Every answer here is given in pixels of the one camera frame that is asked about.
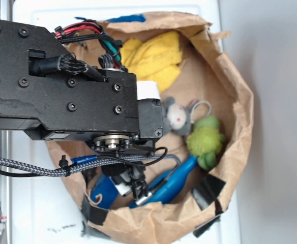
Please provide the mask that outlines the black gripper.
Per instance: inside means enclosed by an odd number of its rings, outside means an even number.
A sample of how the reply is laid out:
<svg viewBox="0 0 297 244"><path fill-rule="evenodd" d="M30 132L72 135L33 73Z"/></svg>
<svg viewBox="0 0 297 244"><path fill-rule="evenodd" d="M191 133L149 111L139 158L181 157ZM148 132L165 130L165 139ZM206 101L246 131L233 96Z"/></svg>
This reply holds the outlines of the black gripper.
<svg viewBox="0 0 297 244"><path fill-rule="evenodd" d="M110 178L117 192L125 197L132 193L136 206L143 205L153 194L145 181L145 166L143 162L135 164L111 164L102 166L102 172Z"/></svg>

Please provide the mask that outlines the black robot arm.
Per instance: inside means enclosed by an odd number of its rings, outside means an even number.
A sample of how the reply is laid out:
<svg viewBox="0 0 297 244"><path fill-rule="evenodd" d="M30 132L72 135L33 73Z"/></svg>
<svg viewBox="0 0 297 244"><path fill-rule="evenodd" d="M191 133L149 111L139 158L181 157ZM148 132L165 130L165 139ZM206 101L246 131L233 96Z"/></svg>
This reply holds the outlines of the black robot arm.
<svg viewBox="0 0 297 244"><path fill-rule="evenodd" d="M69 29L0 20L0 130L24 131L32 140L85 141L94 156L68 160L57 170L0 158L14 177L69 176L103 167L121 194L141 205L155 192L145 167L161 160L156 142L163 116L157 84L137 82L125 68L100 68L78 60L64 45L98 39L107 54L119 47L94 21L78 27L93 34L73 37Z"/></svg>

